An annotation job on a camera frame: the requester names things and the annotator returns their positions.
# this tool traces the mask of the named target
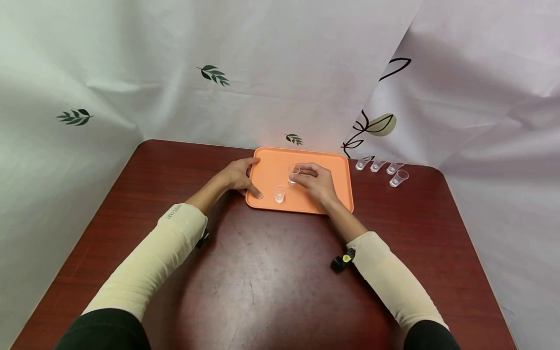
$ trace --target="forearm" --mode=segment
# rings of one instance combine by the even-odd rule
[[[325,201],[323,208],[345,243],[353,241],[368,231],[338,198]]]
[[[421,320],[447,328],[426,290],[375,232],[368,232],[338,200],[324,208],[347,248],[355,249],[354,265],[405,331]]]
[[[203,188],[185,201],[193,207],[197,207],[204,215],[207,215],[216,202],[229,190],[228,181],[222,174],[214,176]]]
[[[225,191],[227,182],[216,175],[185,203],[171,207],[117,267],[83,313],[115,308],[142,320],[152,296],[203,236],[205,214]]]

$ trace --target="cream sleeve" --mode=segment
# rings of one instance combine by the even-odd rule
[[[207,222],[208,218],[190,204],[172,206],[112,273],[82,315],[114,308],[142,321],[150,299],[194,249]]]
[[[406,332],[422,320],[449,329],[420,282],[375,232],[356,238],[347,248],[356,250],[354,265]]]

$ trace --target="small transparent cup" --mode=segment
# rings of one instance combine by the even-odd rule
[[[408,179],[408,173],[404,170],[398,170],[395,176],[393,176],[393,178],[391,179],[391,181],[389,181],[389,185],[393,187],[397,187],[398,185],[403,183],[403,181],[406,179]]]
[[[295,182],[294,182],[292,179],[290,179],[290,178],[291,178],[293,175],[297,175],[297,174],[299,174],[299,173],[300,173],[300,167],[298,167],[297,165],[290,165],[290,166],[288,167],[288,183],[289,183],[290,185],[295,184]]]
[[[282,185],[278,185],[274,188],[274,201],[278,204],[284,202],[284,196],[286,195],[286,188]]]
[[[363,168],[366,167],[366,165],[370,162],[371,160],[371,156],[367,153],[362,153],[360,154],[360,157],[358,158],[358,162],[356,163],[356,169],[359,171],[362,171]]]
[[[400,162],[389,164],[389,167],[387,168],[387,174],[389,175],[395,174],[397,170],[403,167],[403,165],[404,163],[400,163]]]
[[[374,162],[370,166],[370,170],[372,172],[378,172],[379,169],[381,169],[383,167],[383,165],[385,165],[385,163],[387,163],[387,162],[384,161],[384,160],[374,159]]]

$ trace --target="orange tray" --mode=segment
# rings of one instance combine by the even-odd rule
[[[323,211],[317,207],[305,188],[298,184],[290,185],[288,183],[288,167],[290,165],[317,163],[330,170],[333,175],[334,190],[337,192],[338,198],[351,212],[354,211],[350,169],[348,159],[343,155],[289,148],[259,147],[255,150],[255,157],[259,157],[260,162],[253,165],[249,178],[263,193],[263,198],[257,199],[247,193],[245,200],[250,207],[323,214]],[[274,201],[274,188],[277,185],[286,187],[284,202],[280,204]]]

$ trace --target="hand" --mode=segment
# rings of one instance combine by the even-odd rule
[[[331,202],[337,202],[334,191],[333,177],[329,169],[315,163],[297,164],[300,173],[290,175],[291,179],[309,190],[309,194],[323,207]]]
[[[262,193],[249,180],[251,166],[259,161],[260,158],[245,158],[233,161],[217,176],[225,179],[228,189],[238,190],[243,195],[248,190],[255,198],[261,199],[263,197]]]

